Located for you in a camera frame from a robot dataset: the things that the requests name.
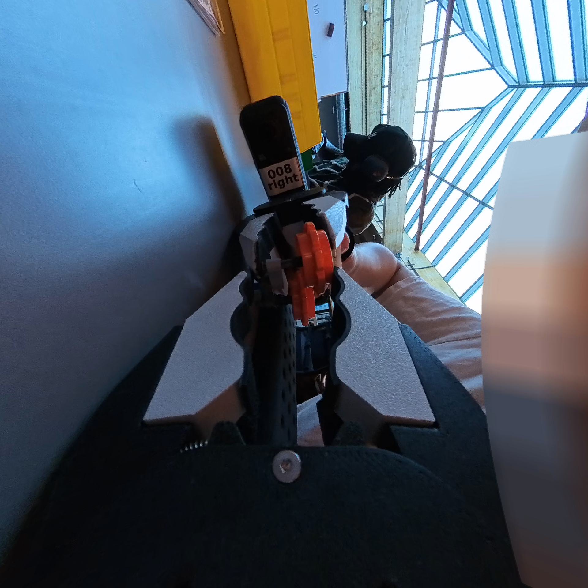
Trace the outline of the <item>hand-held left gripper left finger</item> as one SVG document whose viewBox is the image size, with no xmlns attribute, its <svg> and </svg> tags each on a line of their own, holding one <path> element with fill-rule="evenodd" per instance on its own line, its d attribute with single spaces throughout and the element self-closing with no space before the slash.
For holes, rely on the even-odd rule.
<svg viewBox="0 0 588 588">
<path fill-rule="evenodd" d="M 254 341 L 252 279 L 236 275 L 186 320 L 153 398 L 146 424 L 213 428 L 245 414 L 240 392 Z"/>
</svg>

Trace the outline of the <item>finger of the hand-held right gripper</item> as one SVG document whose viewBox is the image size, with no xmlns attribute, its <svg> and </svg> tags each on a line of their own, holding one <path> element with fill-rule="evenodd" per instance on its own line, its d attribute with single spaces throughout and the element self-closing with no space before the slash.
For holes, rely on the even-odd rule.
<svg viewBox="0 0 588 588">
<path fill-rule="evenodd" d="M 254 277 L 265 276 L 266 262 L 279 258 L 272 233 L 274 229 L 274 216 L 260 216 L 250 219 L 239 234 L 243 258 Z"/>
<path fill-rule="evenodd" d="M 318 231 L 326 233 L 332 252 L 341 246 L 348 222 L 348 206 L 347 193 L 339 190 L 322 189 L 313 199 L 316 215 L 313 223 Z"/>
</svg>

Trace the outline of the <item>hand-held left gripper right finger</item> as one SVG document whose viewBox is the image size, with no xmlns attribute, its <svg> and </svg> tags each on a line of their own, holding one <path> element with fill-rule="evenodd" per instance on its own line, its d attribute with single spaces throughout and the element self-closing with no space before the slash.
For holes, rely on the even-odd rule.
<svg viewBox="0 0 588 588">
<path fill-rule="evenodd" d="M 334 350 L 335 414 L 364 428 L 432 426 L 435 417 L 399 322 L 345 271 L 337 269 L 336 277 L 345 331 Z"/>
</svg>

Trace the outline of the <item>black assembly with orange knobs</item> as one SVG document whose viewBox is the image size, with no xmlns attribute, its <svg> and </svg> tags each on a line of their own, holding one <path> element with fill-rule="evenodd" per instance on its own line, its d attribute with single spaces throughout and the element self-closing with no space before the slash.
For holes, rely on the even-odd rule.
<svg viewBox="0 0 588 588">
<path fill-rule="evenodd" d="M 254 341 L 252 367 L 255 396 L 254 443 L 293 446 L 298 438 L 298 341 L 296 324 L 308 327 L 315 300 L 330 288 L 334 271 L 327 235 L 312 222 L 295 235 L 300 267 L 275 267 L 252 279 Z"/>
</svg>

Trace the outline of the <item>person's right forearm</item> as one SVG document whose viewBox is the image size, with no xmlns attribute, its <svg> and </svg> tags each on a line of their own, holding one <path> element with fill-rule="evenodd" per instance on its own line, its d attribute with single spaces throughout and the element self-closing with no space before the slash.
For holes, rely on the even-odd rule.
<svg viewBox="0 0 588 588">
<path fill-rule="evenodd" d="M 430 347 L 485 411 L 480 314 L 411 272 L 376 300 Z"/>
</svg>

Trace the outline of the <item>person's right hand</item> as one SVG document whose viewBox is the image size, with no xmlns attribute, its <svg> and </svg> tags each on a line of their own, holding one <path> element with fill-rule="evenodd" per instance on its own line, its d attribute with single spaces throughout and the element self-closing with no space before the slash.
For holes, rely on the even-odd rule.
<svg viewBox="0 0 588 588">
<path fill-rule="evenodd" d="M 355 245 L 342 268 L 374 298 L 410 275 L 388 248 L 374 242 Z"/>
</svg>

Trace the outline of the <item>yellow plastic panel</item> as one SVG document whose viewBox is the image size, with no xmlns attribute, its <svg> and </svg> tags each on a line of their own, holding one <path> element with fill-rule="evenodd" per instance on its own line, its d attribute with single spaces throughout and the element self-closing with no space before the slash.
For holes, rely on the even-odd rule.
<svg viewBox="0 0 588 588">
<path fill-rule="evenodd" d="M 306 1 L 229 1 L 251 101 L 287 101 L 305 152 L 321 128 Z"/>
</svg>

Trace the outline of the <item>whiteboard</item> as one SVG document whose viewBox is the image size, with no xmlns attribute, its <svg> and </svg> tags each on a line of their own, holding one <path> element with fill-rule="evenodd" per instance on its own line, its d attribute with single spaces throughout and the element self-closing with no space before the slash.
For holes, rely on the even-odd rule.
<svg viewBox="0 0 588 588">
<path fill-rule="evenodd" d="M 318 98 L 348 90 L 344 1 L 307 1 L 313 67 Z M 327 26 L 335 24 L 333 37 Z"/>
</svg>

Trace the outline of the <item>wooden pillar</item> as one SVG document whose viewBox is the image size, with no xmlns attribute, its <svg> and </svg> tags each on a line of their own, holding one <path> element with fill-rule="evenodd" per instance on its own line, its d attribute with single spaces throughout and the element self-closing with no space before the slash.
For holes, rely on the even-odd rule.
<svg viewBox="0 0 588 588">
<path fill-rule="evenodd" d="M 392 3 L 388 120 L 408 135 L 412 133 L 415 115 L 424 6 L 425 1 Z M 408 181 L 404 180 L 402 187 L 385 199 L 383 244 L 395 254 L 402 250 L 407 186 Z"/>
</svg>

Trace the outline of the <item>red metal pole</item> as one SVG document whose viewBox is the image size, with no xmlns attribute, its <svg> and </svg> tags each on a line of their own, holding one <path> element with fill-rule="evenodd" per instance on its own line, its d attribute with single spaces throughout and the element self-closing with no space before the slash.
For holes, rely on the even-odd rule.
<svg viewBox="0 0 588 588">
<path fill-rule="evenodd" d="M 453 11 L 454 11 L 454 1 L 448 1 L 447 2 L 447 9 L 446 9 L 445 28 L 444 28 L 443 38 L 442 38 L 442 49 L 441 49 L 441 53 L 440 53 L 439 68 L 437 71 L 435 101 L 433 104 L 433 110 L 432 110 L 432 114 L 431 114 L 432 121 L 431 121 L 429 142 L 428 142 L 428 154 L 427 154 L 427 158 L 426 158 L 426 165 L 424 168 L 424 175 L 423 175 L 422 197 L 421 197 L 421 202 L 420 202 L 419 219 L 418 219 L 416 241 L 415 241 L 415 251 L 416 252 L 420 251 L 420 243 L 421 243 L 423 222 L 424 222 L 424 210 L 425 210 L 426 198 L 427 198 L 427 194 L 428 194 L 429 178 L 430 178 L 430 171 L 431 171 L 431 165 L 432 165 L 432 154 L 433 154 L 436 125 L 437 125 L 437 116 L 438 116 L 438 112 L 439 112 L 440 96 L 442 93 L 442 84 L 443 84 L 443 78 L 444 78 L 444 73 L 445 73 L 445 63 L 446 63 L 447 49 L 448 49 L 448 45 L 449 45 L 450 29 L 452 26 Z"/>
</svg>

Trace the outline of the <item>large glass window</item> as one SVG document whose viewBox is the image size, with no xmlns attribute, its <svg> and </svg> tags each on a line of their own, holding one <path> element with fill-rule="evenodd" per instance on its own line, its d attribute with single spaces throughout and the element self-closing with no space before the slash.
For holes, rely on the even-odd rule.
<svg viewBox="0 0 588 588">
<path fill-rule="evenodd" d="M 403 237 L 415 247 L 448 1 L 425 1 Z M 380 120 L 389 123 L 392 3 L 384 1 Z M 455 1 L 415 273 L 481 312 L 484 263 L 512 142 L 576 132 L 587 107 L 587 1 Z"/>
</svg>

